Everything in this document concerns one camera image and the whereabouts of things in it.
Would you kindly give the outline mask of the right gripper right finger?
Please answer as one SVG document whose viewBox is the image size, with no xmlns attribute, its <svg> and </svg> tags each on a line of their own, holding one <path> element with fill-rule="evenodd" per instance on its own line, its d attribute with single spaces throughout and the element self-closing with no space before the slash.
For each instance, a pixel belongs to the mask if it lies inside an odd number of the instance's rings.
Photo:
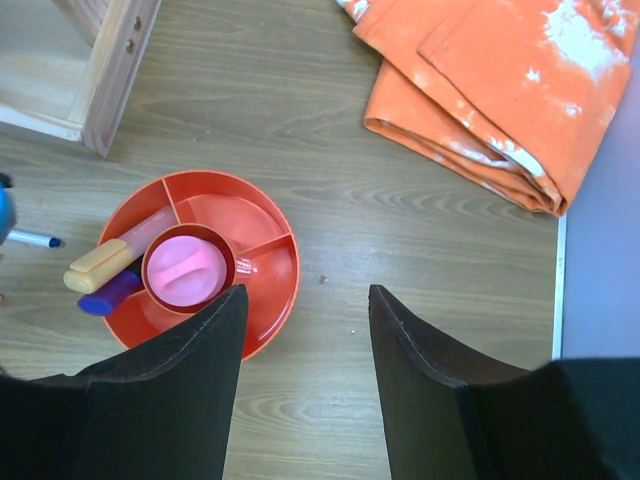
<svg viewBox="0 0 640 480">
<path fill-rule="evenodd" d="M 385 287 L 369 324 L 395 479 L 635 479 L 639 362 L 522 369 L 470 348 Z"/>
</svg>

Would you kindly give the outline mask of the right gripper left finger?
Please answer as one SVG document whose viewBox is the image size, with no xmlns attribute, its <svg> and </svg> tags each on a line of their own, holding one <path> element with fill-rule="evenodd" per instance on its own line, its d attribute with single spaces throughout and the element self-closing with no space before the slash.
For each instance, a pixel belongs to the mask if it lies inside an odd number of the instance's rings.
<svg viewBox="0 0 640 480">
<path fill-rule="evenodd" d="M 1 379 L 5 479 L 218 479 L 248 319 L 237 285 L 73 376 Z"/>
</svg>

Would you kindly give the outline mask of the black highlighter purple cap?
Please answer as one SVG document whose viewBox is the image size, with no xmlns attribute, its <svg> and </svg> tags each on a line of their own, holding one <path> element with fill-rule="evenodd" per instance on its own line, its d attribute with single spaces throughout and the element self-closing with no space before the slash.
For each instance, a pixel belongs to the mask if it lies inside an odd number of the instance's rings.
<svg viewBox="0 0 640 480">
<path fill-rule="evenodd" d="M 142 257 L 100 287 L 96 292 L 82 296 L 76 303 L 84 313 L 92 316 L 108 316 L 133 293 L 142 288 Z"/>
</svg>

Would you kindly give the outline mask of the glue tube pink cap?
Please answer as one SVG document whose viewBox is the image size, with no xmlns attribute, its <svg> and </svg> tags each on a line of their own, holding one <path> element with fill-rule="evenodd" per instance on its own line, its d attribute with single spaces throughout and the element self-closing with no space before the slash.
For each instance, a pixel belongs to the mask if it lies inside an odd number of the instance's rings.
<svg viewBox="0 0 640 480">
<path fill-rule="evenodd" d="M 223 253 L 214 244 L 179 235 L 153 250 L 145 273 L 159 300 L 174 307 L 192 307 L 222 290 L 228 269 Z"/>
</svg>

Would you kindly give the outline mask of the orange pink highlighter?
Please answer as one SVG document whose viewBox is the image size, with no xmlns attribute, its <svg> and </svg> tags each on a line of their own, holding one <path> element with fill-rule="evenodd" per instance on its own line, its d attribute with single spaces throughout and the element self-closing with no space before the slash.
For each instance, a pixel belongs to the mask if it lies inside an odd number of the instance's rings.
<svg viewBox="0 0 640 480">
<path fill-rule="evenodd" d="M 176 224 L 171 206 L 160 209 L 119 237 L 109 239 L 75 260 L 63 275 L 64 284 L 81 294 L 96 292 L 142 256 L 159 234 Z"/>
</svg>

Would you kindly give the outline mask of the orange round divided organizer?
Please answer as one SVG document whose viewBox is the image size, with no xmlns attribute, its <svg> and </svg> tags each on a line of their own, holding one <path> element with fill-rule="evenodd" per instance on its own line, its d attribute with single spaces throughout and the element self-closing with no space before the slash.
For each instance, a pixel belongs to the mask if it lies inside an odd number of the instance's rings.
<svg viewBox="0 0 640 480">
<path fill-rule="evenodd" d="M 100 242 L 120 236 L 164 207 L 172 207 L 178 221 L 172 233 L 219 243 L 235 261 L 227 283 L 246 287 L 249 311 L 242 357 L 254 357 L 284 326 L 298 293 L 299 253 L 288 220 L 268 195 L 244 179 L 187 170 L 159 177 L 130 195 L 107 221 Z"/>
</svg>

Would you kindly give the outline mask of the black highlighter blue cap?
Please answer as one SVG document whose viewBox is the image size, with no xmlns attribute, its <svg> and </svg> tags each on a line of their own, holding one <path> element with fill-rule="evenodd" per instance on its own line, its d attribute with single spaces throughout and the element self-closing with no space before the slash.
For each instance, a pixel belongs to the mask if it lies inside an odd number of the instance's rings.
<svg viewBox="0 0 640 480">
<path fill-rule="evenodd" d="M 16 225 L 16 205 L 10 192 L 13 180 L 0 173 L 0 244 L 3 244 Z"/>
</svg>

